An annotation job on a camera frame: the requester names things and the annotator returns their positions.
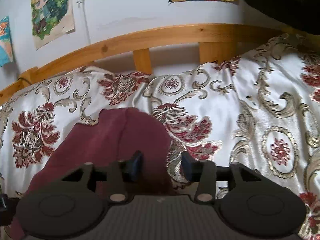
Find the bed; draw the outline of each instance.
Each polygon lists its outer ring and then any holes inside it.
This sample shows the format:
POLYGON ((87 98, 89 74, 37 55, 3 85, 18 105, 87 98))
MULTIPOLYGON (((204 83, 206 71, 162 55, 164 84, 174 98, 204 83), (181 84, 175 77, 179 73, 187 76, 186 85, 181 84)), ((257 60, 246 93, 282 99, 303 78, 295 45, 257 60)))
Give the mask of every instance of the bed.
MULTIPOLYGON (((96 124, 102 109, 135 107, 169 133, 167 171, 179 193, 196 189, 180 171, 181 152, 220 166, 241 162, 300 196, 308 211, 300 236, 317 239, 319 104, 320 57, 300 35, 196 24, 111 38, 32 68, 0 92, 1 192, 23 196, 74 124, 96 124), (152 74, 149 48, 193 42, 199 43, 197 68, 152 74), (238 56, 238 42, 261 46, 238 56), (133 51, 135 72, 92 66, 127 51, 133 51)), ((217 198, 227 192, 219 182, 217 198)), ((1 234, 8 238, 10 227, 1 234)))

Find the wood knot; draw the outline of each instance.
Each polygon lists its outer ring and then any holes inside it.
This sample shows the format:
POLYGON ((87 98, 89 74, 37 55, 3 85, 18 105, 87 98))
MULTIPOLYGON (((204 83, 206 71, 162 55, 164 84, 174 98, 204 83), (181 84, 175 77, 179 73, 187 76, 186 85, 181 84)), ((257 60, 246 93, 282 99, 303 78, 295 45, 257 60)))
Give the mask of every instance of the wood knot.
POLYGON ((102 52, 107 52, 108 51, 108 47, 106 45, 104 45, 101 50, 102 50, 102 52))

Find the patterned bedspread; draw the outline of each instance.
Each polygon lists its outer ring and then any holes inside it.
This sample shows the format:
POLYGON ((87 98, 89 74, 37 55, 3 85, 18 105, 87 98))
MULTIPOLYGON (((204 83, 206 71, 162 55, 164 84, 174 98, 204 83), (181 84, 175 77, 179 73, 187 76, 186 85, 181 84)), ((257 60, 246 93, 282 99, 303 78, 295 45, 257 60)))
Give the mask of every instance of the patterned bedspread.
MULTIPOLYGON (((308 210, 300 235, 320 239, 320 57, 301 37, 283 34, 179 75, 87 67, 19 91, 0 110, 1 192, 23 196, 75 123, 94 125, 101 109, 121 107, 165 126, 167 171, 179 192, 196 190, 180 173, 182 151, 220 166, 241 162, 299 195, 308 210)), ((226 186, 218 183, 217 198, 226 186)), ((2 239, 9 235, 1 228, 2 239)))

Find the seam on cloth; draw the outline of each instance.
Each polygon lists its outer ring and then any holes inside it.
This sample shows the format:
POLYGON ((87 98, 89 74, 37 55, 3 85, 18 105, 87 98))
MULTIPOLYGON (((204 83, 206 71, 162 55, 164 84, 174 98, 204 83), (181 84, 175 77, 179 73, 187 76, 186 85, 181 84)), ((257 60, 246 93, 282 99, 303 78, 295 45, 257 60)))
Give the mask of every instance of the seam on cloth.
POLYGON ((116 160, 118 159, 119 157, 119 147, 120 147, 120 142, 122 140, 122 137, 123 137, 123 133, 125 131, 125 128, 126 128, 126 125, 128 123, 128 111, 130 110, 130 108, 127 108, 125 111, 124 111, 124 118, 125 118, 125 122, 124 122, 124 126, 123 126, 123 129, 120 133, 120 136, 119 136, 119 139, 118 139, 118 143, 117 143, 117 153, 116 153, 116 160))

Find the wooden headboard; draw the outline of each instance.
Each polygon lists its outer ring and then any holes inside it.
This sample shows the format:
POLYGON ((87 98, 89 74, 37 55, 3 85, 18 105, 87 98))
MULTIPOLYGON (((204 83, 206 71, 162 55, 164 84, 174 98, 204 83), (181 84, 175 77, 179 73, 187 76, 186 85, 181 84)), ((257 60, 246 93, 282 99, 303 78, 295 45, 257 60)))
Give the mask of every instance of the wooden headboard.
POLYGON ((222 62, 236 55, 238 42, 265 43, 281 31, 237 24, 191 24, 139 31, 100 41, 67 54, 41 68, 31 68, 0 91, 0 105, 17 91, 64 71, 88 65, 98 59, 133 51, 138 71, 152 73, 149 48, 199 43, 200 63, 222 62))

